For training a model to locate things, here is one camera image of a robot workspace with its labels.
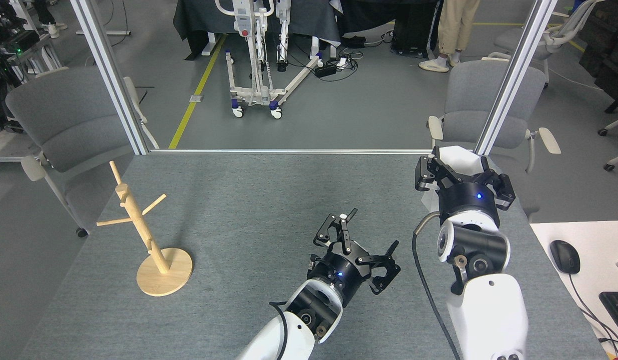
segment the wooden stand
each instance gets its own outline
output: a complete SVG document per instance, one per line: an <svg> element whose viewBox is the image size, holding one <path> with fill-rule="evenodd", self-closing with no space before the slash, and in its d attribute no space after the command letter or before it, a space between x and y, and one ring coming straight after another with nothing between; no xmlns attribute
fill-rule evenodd
<svg viewBox="0 0 618 360"><path fill-rule="evenodd" d="M115 167L115 162L110 161L109 164L117 182L115 193L120 198L120 207L126 210L129 217L98 221L96 225L105 226L132 222L149 253L149 257L142 262L138 269L136 275L138 286L145 294L151 296L158 297L173 294L187 283L191 276L191 271L193 271L193 261L186 251L179 248L165 248L161 250L144 221L144 215L150 212L160 201L163 201L167 195L161 194L151 205L140 211L131 193L131 189L122 182L120 174Z"/></svg>

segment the white sneaker sole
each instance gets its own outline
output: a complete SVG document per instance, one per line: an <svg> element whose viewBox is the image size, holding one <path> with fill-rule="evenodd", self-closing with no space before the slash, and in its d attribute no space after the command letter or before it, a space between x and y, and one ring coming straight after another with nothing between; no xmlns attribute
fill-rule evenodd
<svg viewBox="0 0 618 360"><path fill-rule="evenodd" d="M435 60L427 60L418 64L418 66L426 71L435 71L436 73L448 73L449 68L446 66L439 66L434 62Z"/></svg>

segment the computer mouse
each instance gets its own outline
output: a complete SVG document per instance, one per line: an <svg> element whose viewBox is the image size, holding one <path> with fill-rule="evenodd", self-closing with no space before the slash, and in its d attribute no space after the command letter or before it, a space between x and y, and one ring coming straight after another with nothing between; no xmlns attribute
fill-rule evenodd
<svg viewBox="0 0 618 360"><path fill-rule="evenodd" d="M573 245L563 240L555 240L551 242L550 248L559 271L567 274L580 272L580 255Z"/></svg>

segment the round wooden base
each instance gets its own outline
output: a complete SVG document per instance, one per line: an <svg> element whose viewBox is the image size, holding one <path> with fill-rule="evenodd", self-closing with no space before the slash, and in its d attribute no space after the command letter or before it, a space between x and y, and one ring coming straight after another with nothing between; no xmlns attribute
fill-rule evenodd
<svg viewBox="0 0 618 360"><path fill-rule="evenodd" d="M167 296L183 287L193 271L191 256L180 248L163 248L162 255L170 265L169 272L162 274L151 256L147 257L140 268L136 280L140 289L151 296Z"/></svg>

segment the white sneaker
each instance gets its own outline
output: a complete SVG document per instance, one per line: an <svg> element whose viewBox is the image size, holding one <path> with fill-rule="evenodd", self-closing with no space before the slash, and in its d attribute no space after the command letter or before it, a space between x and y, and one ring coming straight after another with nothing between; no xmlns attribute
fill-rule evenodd
<svg viewBox="0 0 618 360"><path fill-rule="evenodd" d="M453 58L449 56L449 65L451 66L451 68L455 68L455 66L457 66L457 64L459 63L460 63L460 59L458 59L458 61L453 61Z"/></svg>
<svg viewBox="0 0 618 360"><path fill-rule="evenodd" d="M419 63L418 66L426 71L435 71L436 73L446 73L449 71L449 68L446 66L439 66L434 59L423 61Z"/></svg>
<svg viewBox="0 0 618 360"><path fill-rule="evenodd" d="M60 32L58 31L58 28L55 27L55 25L53 25L52 23L50 23L49 25L46 25L43 23L42 28L45 29L47 33L49 33L49 36L51 37L51 39L54 39L60 36Z"/></svg>

